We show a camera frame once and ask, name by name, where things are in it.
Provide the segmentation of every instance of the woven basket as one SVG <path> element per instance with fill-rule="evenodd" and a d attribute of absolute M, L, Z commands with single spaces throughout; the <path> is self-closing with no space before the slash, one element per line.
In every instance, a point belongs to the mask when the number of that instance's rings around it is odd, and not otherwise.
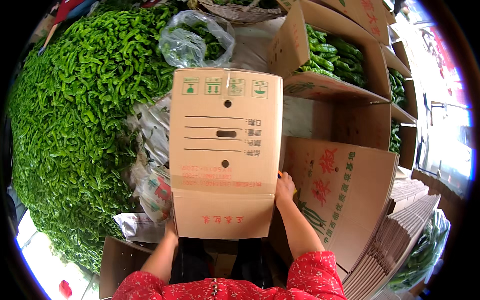
<path fill-rule="evenodd" d="M 280 8 L 262 9 L 254 6 L 244 12 L 246 6 L 242 5 L 217 5 L 214 4 L 212 0 L 189 0 L 188 6 L 191 9 L 199 9 L 199 5 L 205 7 L 210 13 L 227 19 L 234 24 L 259 23 L 276 19 L 286 14 L 286 12 L 283 12 Z"/>

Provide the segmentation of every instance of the red floral shirt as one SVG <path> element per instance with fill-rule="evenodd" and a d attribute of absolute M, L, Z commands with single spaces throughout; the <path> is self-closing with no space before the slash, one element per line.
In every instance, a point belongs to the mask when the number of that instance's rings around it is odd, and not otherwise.
<path fill-rule="evenodd" d="M 287 290 L 261 289 L 249 281 L 224 278 L 165 285 L 154 275 L 137 271 L 119 286 L 113 300 L 346 300 L 332 252 L 310 252 L 299 257 L 288 273 Z"/>

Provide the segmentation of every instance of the flattened cardboard box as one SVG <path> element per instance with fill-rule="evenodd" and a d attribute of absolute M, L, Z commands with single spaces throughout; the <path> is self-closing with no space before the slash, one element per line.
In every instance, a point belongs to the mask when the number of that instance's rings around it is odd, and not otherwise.
<path fill-rule="evenodd" d="M 277 0 L 287 11 L 296 0 Z M 313 0 L 339 12 L 367 30 L 379 42 L 388 45 L 387 18 L 380 0 Z"/>
<path fill-rule="evenodd" d="M 284 169 L 297 187 L 299 209 L 347 272 L 387 205 L 397 164 L 387 151 L 288 138 Z"/>
<path fill-rule="evenodd" d="M 175 71 L 173 208 L 181 237 L 268 236 L 282 129 L 282 78 L 214 68 Z"/>
<path fill-rule="evenodd" d="M 365 58 L 362 66 L 368 80 L 367 89 L 313 72 L 292 75 L 310 59 L 305 24 L 341 37 L 359 48 Z M 358 101 L 375 98 L 378 102 L 390 99 L 388 70 L 378 41 L 355 22 L 307 0 L 298 0 L 292 5 L 270 45 L 268 67 L 272 73 L 284 78 L 284 93 L 288 96 L 313 100 L 319 97 L 331 100 L 348 97 Z"/>

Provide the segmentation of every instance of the woman's arm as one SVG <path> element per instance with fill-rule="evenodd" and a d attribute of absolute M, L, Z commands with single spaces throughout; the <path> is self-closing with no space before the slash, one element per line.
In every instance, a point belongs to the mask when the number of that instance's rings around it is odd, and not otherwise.
<path fill-rule="evenodd" d="M 179 237 L 175 232 L 175 223 L 168 222 L 165 226 L 165 237 L 145 262 L 141 271 L 149 272 L 168 284 L 172 273 L 173 253 L 178 244 Z"/>
<path fill-rule="evenodd" d="M 325 248 L 313 227 L 293 202 L 294 191 L 292 177 L 283 172 L 283 177 L 276 183 L 275 201 L 282 215 L 290 251 L 296 260 L 305 253 L 325 251 Z"/>

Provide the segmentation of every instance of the black pants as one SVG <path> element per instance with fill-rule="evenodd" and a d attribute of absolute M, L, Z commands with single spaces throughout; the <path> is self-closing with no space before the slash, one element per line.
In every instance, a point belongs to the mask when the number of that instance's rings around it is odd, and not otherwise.
<path fill-rule="evenodd" d="M 260 288 L 273 287 L 272 275 L 262 256 L 261 247 L 261 239 L 239 240 L 238 255 L 230 279 L 248 280 Z M 208 270 L 209 260 L 213 261 L 212 257 L 205 252 L 203 240 L 180 238 L 170 284 L 213 277 Z"/>

